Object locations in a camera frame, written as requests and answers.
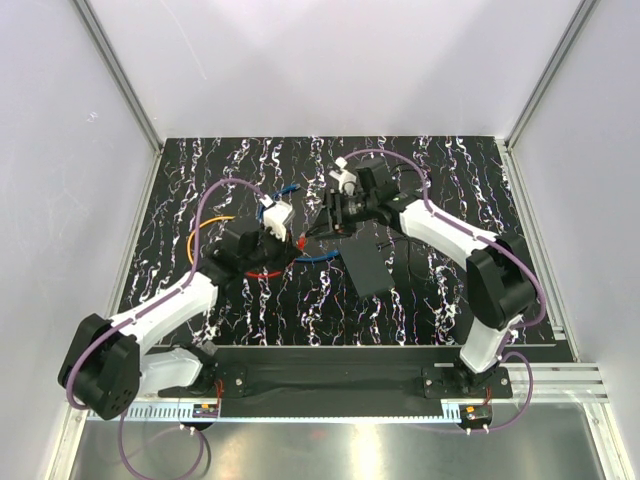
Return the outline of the black power adapter with cord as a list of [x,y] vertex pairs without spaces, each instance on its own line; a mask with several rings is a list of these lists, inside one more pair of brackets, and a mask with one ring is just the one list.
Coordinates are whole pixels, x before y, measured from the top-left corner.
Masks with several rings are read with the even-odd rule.
[[[397,181],[400,181],[400,177],[403,173],[413,173],[413,170],[411,170],[409,167],[403,167],[400,164],[396,164],[391,168],[391,176],[393,179]],[[414,268],[412,266],[411,255],[413,251],[413,245],[418,244],[417,240],[412,240],[406,235],[403,235],[399,237],[392,237],[386,242],[377,243],[376,247],[379,251],[382,251],[388,247],[395,247],[398,243],[402,243],[402,242],[406,244],[406,266],[407,266],[408,274],[413,279],[419,280],[421,282],[429,282],[430,281],[429,276],[422,276],[417,274],[414,271]]]

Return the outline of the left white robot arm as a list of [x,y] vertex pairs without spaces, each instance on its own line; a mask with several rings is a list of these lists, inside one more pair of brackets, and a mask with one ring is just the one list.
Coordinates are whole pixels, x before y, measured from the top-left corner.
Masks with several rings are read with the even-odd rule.
[[216,372],[191,347],[154,354],[152,347],[254,270],[283,270],[299,256],[291,236],[269,231],[226,234],[175,284],[111,318],[93,313],[78,325],[58,382],[68,403],[104,420],[123,414],[140,394],[185,387],[196,396],[215,386]]

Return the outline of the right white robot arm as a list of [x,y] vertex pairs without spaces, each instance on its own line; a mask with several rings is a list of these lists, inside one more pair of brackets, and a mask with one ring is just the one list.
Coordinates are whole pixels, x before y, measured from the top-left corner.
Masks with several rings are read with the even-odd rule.
[[486,389],[504,360],[503,351],[513,333],[529,327],[526,312],[539,308],[540,323],[547,311],[544,290],[533,272],[527,245],[517,234],[498,235],[472,226],[429,198],[426,173],[412,160],[421,180],[420,190],[403,190],[385,162],[388,152],[368,150],[368,159],[349,167],[346,157],[335,160],[322,208],[310,237],[348,238],[358,224],[376,221],[405,238],[427,244],[464,269],[467,301],[473,322],[459,357],[446,378],[466,396]]

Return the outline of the black network switch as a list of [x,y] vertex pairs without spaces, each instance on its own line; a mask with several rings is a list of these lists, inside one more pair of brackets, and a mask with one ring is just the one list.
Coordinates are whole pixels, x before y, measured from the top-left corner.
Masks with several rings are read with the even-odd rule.
[[338,251],[359,298],[384,294],[395,287],[379,249],[371,240],[349,239]]

